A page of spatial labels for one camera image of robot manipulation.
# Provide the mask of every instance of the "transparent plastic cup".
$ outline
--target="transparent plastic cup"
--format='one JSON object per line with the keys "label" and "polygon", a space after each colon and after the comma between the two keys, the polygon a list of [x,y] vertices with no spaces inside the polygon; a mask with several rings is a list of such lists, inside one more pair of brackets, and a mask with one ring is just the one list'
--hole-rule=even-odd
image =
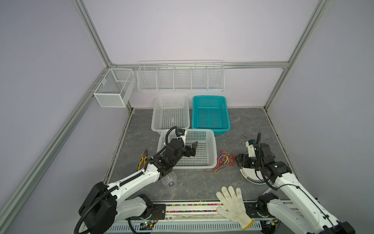
{"label": "transparent plastic cup", "polygon": [[161,179],[161,182],[167,188],[174,187],[177,184],[177,175],[174,172],[170,172]]}

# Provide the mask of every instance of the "robotic arm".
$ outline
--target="robotic arm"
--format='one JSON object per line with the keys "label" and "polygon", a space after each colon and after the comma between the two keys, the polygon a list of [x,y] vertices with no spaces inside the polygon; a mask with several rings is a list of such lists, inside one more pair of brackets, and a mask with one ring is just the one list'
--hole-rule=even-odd
{"label": "robotic arm", "polygon": [[[169,134],[174,129],[177,138],[168,142]],[[172,127],[165,138],[165,146],[145,163],[141,171],[108,185],[103,182],[97,183],[91,189],[79,209],[81,218],[74,229],[74,234],[88,232],[102,234],[116,221],[133,216],[144,219],[151,216],[153,203],[144,194],[135,199],[126,199],[144,186],[168,175],[183,156],[196,155],[197,142],[192,143],[191,146],[185,145],[185,129]],[[79,233],[83,222],[88,229]]]}
{"label": "robotic arm", "polygon": [[235,159],[243,168],[255,169],[261,173],[266,184],[273,190],[282,190],[297,206],[304,217],[288,208],[276,195],[267,193],[258,197],[257,212],[260,216],[273,215],[286,224],[296,234],[354,234],[348,222],[339,222],[301,185],[291,169],[281,161],[275,162],[270,146],[257,140],[246,142],[248,154],[238,155]]}

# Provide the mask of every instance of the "pliers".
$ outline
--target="pliers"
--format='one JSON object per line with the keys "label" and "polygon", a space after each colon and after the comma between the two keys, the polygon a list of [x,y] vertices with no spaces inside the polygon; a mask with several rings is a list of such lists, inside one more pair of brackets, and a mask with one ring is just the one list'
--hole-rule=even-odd
{"label": "pliers", "polygon": [[141,157],[141,160],[140,160],[140,163],[139,163],[139,166],[138,166],[138,171],[140,171],[140,167],[141,165],[143,164],[144,162],[144,166],[145,166],[145,161],[147,160],[147,150],[144,151],[143,153],[143,156]]}

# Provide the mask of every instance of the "blue basket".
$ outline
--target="blue basket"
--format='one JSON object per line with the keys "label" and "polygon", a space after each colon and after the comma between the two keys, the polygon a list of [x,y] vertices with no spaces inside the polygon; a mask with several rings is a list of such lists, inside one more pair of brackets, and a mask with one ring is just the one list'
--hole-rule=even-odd
{"label": "blue basket", "polygon": [[215,135],[222,135],[230,130],[226,98],[221,96],[193,97],[192,128],[211,129]]}

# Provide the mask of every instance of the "white glove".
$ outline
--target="white glove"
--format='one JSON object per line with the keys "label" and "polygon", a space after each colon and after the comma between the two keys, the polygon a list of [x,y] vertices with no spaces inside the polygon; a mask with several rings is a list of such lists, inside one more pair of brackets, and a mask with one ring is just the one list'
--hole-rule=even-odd
{"label": "white glove", "polygon": [[217,213],[234,222],[238,222],[242,226],[243,231],[254,223],[253,220],[245,213],[244,202],[242,198],[242,191],[240,188],[236,189],[229,186],[227,191],[226,187],[222,187],[222,193],[216,193],[218,199],[222,202],[227,210],[222,207],[217,208]]}

